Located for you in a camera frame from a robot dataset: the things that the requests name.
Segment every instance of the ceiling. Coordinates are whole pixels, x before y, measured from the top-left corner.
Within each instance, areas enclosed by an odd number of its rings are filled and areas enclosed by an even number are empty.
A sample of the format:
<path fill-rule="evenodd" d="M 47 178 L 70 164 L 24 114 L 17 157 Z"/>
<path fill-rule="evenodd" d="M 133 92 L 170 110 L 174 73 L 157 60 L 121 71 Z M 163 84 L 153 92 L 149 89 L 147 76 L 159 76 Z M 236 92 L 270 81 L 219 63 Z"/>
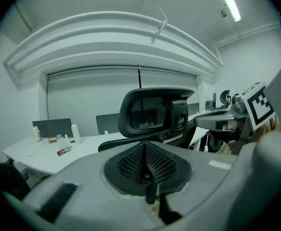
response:
<path fill-rule="evenodd" d="M 169 23 L 187 32 L 207 47 L 218 40 L 278 21 L 269 0 L 235 0 L 241 20 L 234 22 L 224 0 L 155 0 Z M 43 26 L 75 14 L 94 11 L 124 11 L 164 19 L 154 0 L 16 0 L 1 23 L 1 29 L 20 43 Z M 226 8 L 222 18 L 219 10 Z"/>

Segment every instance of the white desk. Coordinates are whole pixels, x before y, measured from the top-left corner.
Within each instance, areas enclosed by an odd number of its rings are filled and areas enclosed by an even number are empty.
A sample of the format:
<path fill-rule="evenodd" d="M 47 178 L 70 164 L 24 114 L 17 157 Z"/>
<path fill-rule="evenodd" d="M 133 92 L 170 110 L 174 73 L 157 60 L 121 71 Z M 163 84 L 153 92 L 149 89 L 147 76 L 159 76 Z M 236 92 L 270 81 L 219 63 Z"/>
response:
<path fill-rule="evenodd" d="M 191 115 L 188 120 L 200 114 Z M 207 131 L 207 129 L 196 128 L 191 144 L 201 139 Z M 72 146 L 71 151 L 58 156 L 57 151 L 60 149 L 58 142 L 50 144 L 48 139 L 36 142 L 34 137 L 30 137 L 4 149 L 3 152 L 8 158 L 28 168 L 47 174 L 56 174 L 75 160 L 97 153 L 97 148 L 100 144 L 120 139 L 125 139 L 120 133 L 83 137 L 80 145 L 70 143 L 69 146 Z"/>

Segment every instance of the fluorescent light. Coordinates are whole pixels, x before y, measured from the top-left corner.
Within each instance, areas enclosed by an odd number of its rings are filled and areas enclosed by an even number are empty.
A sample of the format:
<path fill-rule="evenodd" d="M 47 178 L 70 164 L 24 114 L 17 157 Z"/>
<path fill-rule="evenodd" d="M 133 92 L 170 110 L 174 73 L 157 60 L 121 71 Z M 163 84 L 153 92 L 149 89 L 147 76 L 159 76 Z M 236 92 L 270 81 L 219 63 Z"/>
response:
<path fill-rule="evenodd" d="M 241 16 L 240 16 L 240 13 L 239 13 L 239 10 L 238 10 L 238 7 L 237 7 L 235 1 L 234 0 L 225 0 L 225 2 L 227 3 L 235 21 L 241 20 Z"/>

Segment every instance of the computer monitor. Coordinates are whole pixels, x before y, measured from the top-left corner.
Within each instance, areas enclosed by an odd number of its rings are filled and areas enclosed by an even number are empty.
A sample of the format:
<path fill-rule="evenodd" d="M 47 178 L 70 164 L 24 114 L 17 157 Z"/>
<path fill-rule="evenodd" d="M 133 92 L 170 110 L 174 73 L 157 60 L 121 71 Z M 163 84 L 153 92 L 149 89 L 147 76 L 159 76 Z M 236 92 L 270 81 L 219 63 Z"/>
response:
<path fill-rule="evenodd" d="M 211 109 L 216 109 L 216 92 L 213 93 L 213 100 L 212 100 L 212 108 Z"/>

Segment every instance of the white bottle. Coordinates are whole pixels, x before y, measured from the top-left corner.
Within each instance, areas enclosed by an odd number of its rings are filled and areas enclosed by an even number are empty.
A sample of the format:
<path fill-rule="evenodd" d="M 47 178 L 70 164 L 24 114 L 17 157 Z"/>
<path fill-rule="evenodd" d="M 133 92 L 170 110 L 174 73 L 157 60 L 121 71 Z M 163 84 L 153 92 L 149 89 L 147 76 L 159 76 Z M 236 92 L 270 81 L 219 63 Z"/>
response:
<path fill-rule="evenodd" d="M 35 140 L 37 142 L 40 141 L 40 131 L 37 126 L 33 127 L 33 133 L 34 133 Z"/>
<path fill-rule="evenodd" d="M 74 137 L 75 143 L 81 144 L 81 138 L 80 138 L 77 124 L 72 125 L 72 132 L 73 132 L 73 137 Z"/>

